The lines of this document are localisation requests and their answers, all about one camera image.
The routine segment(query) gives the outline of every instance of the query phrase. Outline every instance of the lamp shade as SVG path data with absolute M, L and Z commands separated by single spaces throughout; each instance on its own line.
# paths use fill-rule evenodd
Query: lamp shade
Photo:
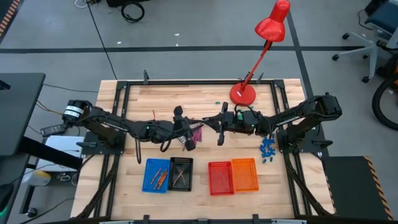
M 254 31 L 256 33 L 272 42 L 281 42 L 285 39 L 285 25 L 284 20 L 290 9 L 288 0 L 278 0 L 268 18 L 263 19 L 257 24 Z

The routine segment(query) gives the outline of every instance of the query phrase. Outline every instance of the chair wheel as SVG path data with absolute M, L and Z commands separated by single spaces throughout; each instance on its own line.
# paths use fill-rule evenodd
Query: chair wheel
M 341 38 L 343 38 L 344 40 L 346 40 L 346 39 L 348 39 L 348 37 L 349 37 L 349 34 L 348 34 L 348 33 L 345 33 Z
M 27 213 L 26 213 L 26 215 L 27 215 L 29 218 L 35 217 L 35 216 L 37 215 L 37 209 L 36 209 L 36 208 L 29 208 L 28 211 L 27 211 Z
M 368 83 L 369 82 L 369 77 L 363 77 L 362 78 L 363 83 Z
M 336 55 L 334 55 L 331 59 L 337 60 L 338 58 L 339 58 L 339 56 L 336 54 Z

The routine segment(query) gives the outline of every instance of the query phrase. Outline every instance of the office chair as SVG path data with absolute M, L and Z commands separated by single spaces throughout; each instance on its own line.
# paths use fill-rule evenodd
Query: office chair
M 345 33 L 343 39 L 347 39 L 350 35 L 357 37 L 364 45 L 361 49 L 350 50 L 335 54 L 332 59 L 338 60 L 342 55 L 363 54 L 366 59 L 370 56 L 369 76 L 362 78 L 362 82 L 367 83 L 373 78 L 376 72 L 377 53 L 379 47 L 385 46 L 388 49 L 398 48 L 398 0 L 390 0 L 377 9 L 366 21 L 365 24 L 372 24 L 377 34 L 377 42 L 366 39 L 364 36 L 350 32 Z

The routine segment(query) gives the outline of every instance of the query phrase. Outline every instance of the orange basket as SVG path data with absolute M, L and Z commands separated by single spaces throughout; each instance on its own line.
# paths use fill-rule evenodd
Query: orange basket
M 253 158 L 233 159 L 235 192 L 255 192 L 259 190 L 256 162 Z

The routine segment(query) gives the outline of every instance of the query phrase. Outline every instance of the lamp base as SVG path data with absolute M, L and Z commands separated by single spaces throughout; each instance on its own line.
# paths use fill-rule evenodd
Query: lamp base
M 256 99 L 256 91 L 251 85 L 247 85 L 243 92 L 238 92 L 242 83 L 235 84 L 229 93 L 229 97 L 234 104 L 242 103 L 250 105 Z

